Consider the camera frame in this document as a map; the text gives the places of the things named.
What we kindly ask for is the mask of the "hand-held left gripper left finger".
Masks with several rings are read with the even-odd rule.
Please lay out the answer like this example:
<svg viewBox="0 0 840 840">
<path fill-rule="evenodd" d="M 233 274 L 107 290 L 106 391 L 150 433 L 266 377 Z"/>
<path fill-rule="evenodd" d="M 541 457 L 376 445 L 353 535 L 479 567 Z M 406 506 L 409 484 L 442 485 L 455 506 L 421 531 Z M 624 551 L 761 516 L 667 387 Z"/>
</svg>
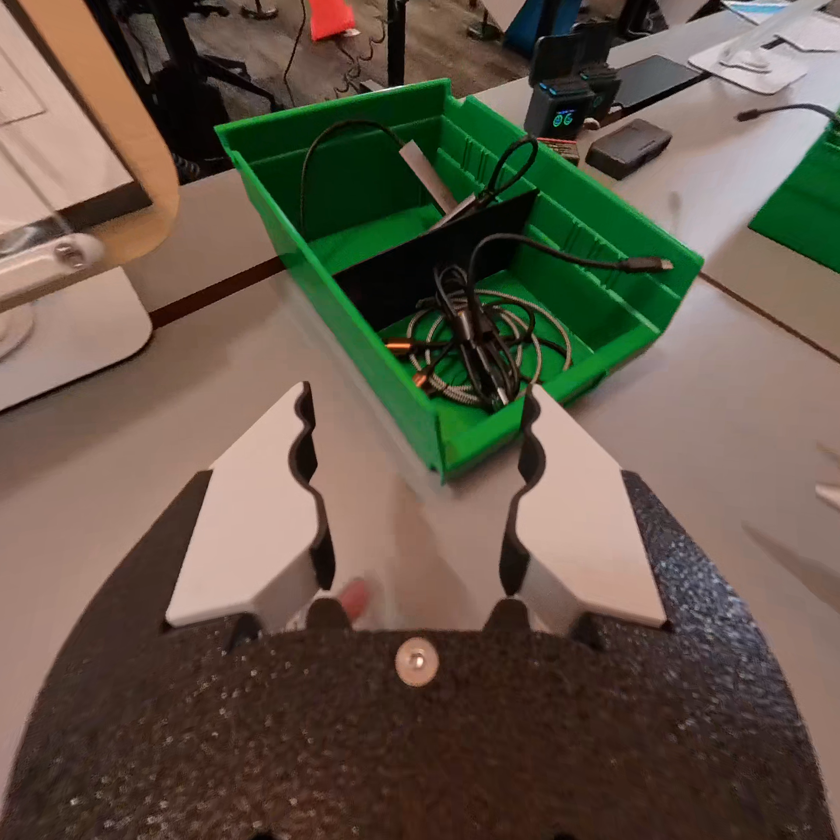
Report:
<svg viewBox="0 0 840 840">
<path fill-rule="evenodd" d="M 332 588 L 329 520 L 311 483 L 315 427 L 312 389 L 301 381 L 213 462 L 169 625 L 251 615 L 278 634 Z"/>
</svg>

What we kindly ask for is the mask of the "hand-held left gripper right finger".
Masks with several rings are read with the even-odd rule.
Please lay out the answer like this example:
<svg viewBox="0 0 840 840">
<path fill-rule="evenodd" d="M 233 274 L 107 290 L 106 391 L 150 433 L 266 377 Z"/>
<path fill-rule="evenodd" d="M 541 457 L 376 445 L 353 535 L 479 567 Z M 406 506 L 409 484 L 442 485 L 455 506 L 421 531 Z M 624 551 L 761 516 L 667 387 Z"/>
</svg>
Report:
<svg viewBox="0 0 840 840">
<path fill-rule="evenodd" d="M 502 534 L 503 591 L 565 636 L 587 614 L 645 628 L 668 621 L 623 471 L 540 385 L 521 414 L 518 471 Z"/>
</svg>

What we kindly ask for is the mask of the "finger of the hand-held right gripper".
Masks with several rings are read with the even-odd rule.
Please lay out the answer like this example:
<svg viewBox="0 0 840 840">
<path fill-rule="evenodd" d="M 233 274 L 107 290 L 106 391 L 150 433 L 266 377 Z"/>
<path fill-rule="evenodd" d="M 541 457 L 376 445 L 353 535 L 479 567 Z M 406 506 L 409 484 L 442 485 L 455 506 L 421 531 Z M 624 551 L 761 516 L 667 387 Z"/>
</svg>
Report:
<svg viewBox="0 0 840 840">
<path fill-rule="evenodd" d="M 801 556 L 745 521 L 742 523 L 742 529 L 762 551 L 792 574 L 818 600 L 828 606 L 839 606 L 839 572 L 837 570 Z"/>
<path fill-rule="evenodd" d="M 821 455 L 827 457 L 832 462 L 837 472 L 834 483 L 827 481 L 815 483 L 815 495 L 827 506 L 839 511 L 839 453 L 824 444 L 816 444 L 815 446 Z"/>
</svg>

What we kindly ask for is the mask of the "green plastic bin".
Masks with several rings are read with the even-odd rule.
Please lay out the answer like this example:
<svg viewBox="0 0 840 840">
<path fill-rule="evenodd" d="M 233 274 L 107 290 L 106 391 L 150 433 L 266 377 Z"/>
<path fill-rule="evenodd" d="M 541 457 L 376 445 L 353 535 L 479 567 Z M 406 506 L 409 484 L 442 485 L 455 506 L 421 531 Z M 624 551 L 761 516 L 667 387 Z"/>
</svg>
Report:
<svg viewBox="0 0 840 840">
<path fill-rule="evenodd" d="M 839 271 L 839 129 L 831 122 L 749 228 Z"/>
<path fill-rule="evenodd" d="M 524 134 L 481 101 L 454 98 L 448 80 L 215 129 L 278 257 L 317 313 L 317 335 L 332 335 L 414 454 L 446 481 L 517 436 L 522 402 L 489 413 L 424 393 L 412 381 L 421 360 L 399 360 L 385 347 L 420 314 L 417 305 L 402 321 L 375 332 L 334 281 L 342 270 L 425 234 L 443 215 L 383 133 L 352 130 L 317 149 L 308 170 L 308 237 L 301 236 L 303 157 L 321 131 L 346 119 L 372 119 L 403 141 L 414 140 L 458 200 L 485 187 L 502 152 Z M 533 188 L 539 196 L 520 235 L 584 265 L 496 242 L 479 252 L 476 291 L 488 291 L 490 303 L 511 296 L 534 305 L 540 338 L 561 345 L 569 335 L 568 369 L 559 351 L 546 349 L 539 373 L 552 398 L 568 403 L 659 338 L 702 258 L 543 145 L 525 176 L 492 204 Z"/>
</svg>

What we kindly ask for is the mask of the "grey desk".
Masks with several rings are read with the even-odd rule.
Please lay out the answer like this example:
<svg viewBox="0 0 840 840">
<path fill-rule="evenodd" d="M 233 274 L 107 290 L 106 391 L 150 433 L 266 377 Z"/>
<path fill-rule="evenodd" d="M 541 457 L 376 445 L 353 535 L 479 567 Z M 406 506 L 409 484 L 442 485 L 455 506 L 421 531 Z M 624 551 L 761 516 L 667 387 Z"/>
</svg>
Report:
<svg viewBox="0 0 840 840">
<path fill-rule="evenodd" d="M 441 487 L 273 255 L 234 172 L 189 185 L 175 231 L 127 268 L 154 316 L 131 360 L 2 415 L 2 805 L 49 668 L 118 563 L 189 479 L 309 379 L 341 587 L 374 578 L 397 627 L 474 628 L 501 596 L 518 446 Z M 838 363 L 711 284 L 653 349 L 571 412 L 638 473 L 746 601 L 810 730 L 838 821 L 838 605 L 742 529 L 838 571 Z"/>
</svg>

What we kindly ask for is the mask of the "black desk leg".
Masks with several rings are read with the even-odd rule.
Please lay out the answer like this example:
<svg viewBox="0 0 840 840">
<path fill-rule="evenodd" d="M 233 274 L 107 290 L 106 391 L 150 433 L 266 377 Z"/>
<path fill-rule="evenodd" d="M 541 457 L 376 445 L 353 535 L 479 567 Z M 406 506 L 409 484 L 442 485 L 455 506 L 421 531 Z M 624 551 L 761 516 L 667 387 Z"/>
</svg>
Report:
<svg viewBox="0 0 840 840">
<path fill-rule="evenodd" d="M 389 88 L 405 83 L 406 4 L 407 1 L 386 2 L 386 75 Z"/>
</svg>

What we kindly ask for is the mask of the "black bin divider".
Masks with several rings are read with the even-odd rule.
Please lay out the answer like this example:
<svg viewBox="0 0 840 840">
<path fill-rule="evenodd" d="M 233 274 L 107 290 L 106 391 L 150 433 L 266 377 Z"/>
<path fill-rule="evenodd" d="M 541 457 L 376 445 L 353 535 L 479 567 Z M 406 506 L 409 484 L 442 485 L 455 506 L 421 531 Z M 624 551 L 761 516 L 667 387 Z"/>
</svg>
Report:
<svg viewBox="0 0 840 840">
<path fill-rule="evenodd" d="M 402 321 L 436 292 L 434 270 L 463 270 L 480 241 L 522 235 L 539 196 L 533 188 L 390 248 L 335 275 L 334 281 L 375 332 Z"/>
</svg>

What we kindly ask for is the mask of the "black rectangular box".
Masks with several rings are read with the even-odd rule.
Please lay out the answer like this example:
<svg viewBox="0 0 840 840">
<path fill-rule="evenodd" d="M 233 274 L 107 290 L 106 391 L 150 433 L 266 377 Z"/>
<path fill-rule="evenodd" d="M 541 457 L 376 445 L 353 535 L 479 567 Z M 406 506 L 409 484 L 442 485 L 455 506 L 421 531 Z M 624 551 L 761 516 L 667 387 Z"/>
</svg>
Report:
<svg viewBox="0 0 840 840">
<path fill-rule="evenodd" d="M 635 119 L 591 144 L 584 162 L 616 181 L 636 173 L 658 158 L 673 139 L 672 132 Z"/>
</svg>

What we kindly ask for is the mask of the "monitor with white stand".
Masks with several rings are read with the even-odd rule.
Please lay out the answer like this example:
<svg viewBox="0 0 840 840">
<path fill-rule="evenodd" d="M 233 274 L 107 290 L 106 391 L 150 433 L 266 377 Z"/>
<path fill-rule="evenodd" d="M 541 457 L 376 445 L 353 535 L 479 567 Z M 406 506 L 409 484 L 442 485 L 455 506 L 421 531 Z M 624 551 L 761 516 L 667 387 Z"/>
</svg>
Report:
<svg viewBox="0 0 840 840">
<path fill-rule="evenodd" d="M 180 186 L 167 145 L 85 2 L 14 5 L 151 200 L 149 207 L 93 228 L 106 251 L 99 270 L 148 255 L 172 232 L 179 212 Z"/>
</svg>

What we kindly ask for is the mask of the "black battery charger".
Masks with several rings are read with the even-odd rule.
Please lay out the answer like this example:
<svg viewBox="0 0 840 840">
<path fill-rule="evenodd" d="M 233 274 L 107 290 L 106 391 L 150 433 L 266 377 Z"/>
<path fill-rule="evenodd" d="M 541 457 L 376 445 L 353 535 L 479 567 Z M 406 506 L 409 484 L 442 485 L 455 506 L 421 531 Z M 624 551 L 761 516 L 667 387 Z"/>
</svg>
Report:
<svg viewBox="0 0 840 840">
<path fill-rule="evenodd" d="M 595 94 L 581 77 L 585 40 L 578 33 L 540 37 L 528 74 L 532 95 L 523 128 L 538 139 L 574 140 Z"/>
<path fill-rule="evenodd" d="M 580 37 L 577 72 L 594 96 L 589 119 L 600 124 L 606 120 L 621 87 L 617 70 L 608 63 L 614 28 L 610 20 L 588 21 L 576 25 L 573 31 Z"/>
</svg>

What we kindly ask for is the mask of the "black chair base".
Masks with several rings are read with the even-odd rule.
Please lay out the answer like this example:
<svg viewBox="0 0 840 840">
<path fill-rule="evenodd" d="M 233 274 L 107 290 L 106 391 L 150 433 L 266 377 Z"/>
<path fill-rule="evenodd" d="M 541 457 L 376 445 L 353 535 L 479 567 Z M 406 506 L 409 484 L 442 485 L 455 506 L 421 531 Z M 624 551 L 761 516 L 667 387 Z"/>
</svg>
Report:
<svg viewBox="0 0 840 840">
<path fill-rule="evenodd" d="M 86 1 L 86 6 L 166 143 L 181 185 L 231 167 L 215 130 L 231 118 L 213 81 L 265 99 L 270 112 L 284 109 L 253 82 L 244 61 L 204 54 L 194 45 L 186 19 L 227 17 L 224 3 Z M 131 25 L 142 14 L 152 17 L 163 41 L 166 56 L 158 70 Z"/>
</svg>

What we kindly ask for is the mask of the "printed instruction sheet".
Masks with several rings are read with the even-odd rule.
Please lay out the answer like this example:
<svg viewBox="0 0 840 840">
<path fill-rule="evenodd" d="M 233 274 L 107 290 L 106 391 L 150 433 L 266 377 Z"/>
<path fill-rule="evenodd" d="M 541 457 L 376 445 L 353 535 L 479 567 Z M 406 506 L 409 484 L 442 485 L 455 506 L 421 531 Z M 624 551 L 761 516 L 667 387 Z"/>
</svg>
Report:
<svg viewBox="0 0 840 840">
<path fill-rule="evenodd" d="M 4 3 L 1 139 L 3 232 L 134 184 Z"/>
</svg>

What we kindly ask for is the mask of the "black tablet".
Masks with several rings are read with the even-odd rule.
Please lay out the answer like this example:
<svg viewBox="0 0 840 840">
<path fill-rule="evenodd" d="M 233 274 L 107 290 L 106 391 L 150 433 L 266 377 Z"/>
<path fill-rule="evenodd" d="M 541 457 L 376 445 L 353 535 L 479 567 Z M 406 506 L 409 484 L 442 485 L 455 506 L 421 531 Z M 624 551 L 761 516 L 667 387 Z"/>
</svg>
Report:
<svg viewBox="0 0 840 840">
<path fill-rule="evenodd" d="M 612 110 L 628 115 L 708 79 L 709 73 L 653 55 L 617 70 L 619 87 Z"/>
</svg>

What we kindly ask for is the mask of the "printed paper sheet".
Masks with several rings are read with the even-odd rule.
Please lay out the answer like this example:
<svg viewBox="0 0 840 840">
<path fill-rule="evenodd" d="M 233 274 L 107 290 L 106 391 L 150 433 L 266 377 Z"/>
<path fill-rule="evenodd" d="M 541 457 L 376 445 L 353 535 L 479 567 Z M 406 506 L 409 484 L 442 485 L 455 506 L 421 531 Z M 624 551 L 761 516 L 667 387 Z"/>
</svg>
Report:
<svg viewBox="0 0 840 840">
<path fill-rule="evenodd" d="M 769 26 L 772 38 L 803 52 L 832 53 L 839 50 L 839 18 L 827 12 L 828 3 L 812 10 L 806 17 L 788 19 L 781 24 L 778 16 L 794 2 L 721 2 L 728 11 L 756 26 Z"/>
</svg>

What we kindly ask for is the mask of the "blue object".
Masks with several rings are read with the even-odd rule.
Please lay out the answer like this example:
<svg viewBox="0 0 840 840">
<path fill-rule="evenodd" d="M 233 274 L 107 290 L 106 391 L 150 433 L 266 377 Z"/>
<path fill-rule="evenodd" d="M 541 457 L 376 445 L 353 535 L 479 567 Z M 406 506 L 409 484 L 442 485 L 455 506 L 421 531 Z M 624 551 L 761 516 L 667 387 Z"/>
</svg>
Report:
<svg viewBox="0 0 840 840">
<path fill-rule="evenodd" d="M 507 28 L 502 44 L 529 58 L 539 38 L 571 32 L 582 4 L 582 1 L 526 1 Z"/>
</svg>

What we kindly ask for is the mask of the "orange object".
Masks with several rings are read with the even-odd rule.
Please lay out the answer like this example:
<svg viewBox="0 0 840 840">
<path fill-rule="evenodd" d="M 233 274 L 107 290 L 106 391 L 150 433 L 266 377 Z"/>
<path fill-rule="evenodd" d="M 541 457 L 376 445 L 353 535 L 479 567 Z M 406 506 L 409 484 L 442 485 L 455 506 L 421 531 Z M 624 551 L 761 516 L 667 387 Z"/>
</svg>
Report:
<svg viewBox="0 0 840 840">
<path fill-rule="evenodd" d="M 338 37 L 355 29 L 354 11 L 348 2 L 311 0 L 308 3 L 313 42 Z"/>
</svg>

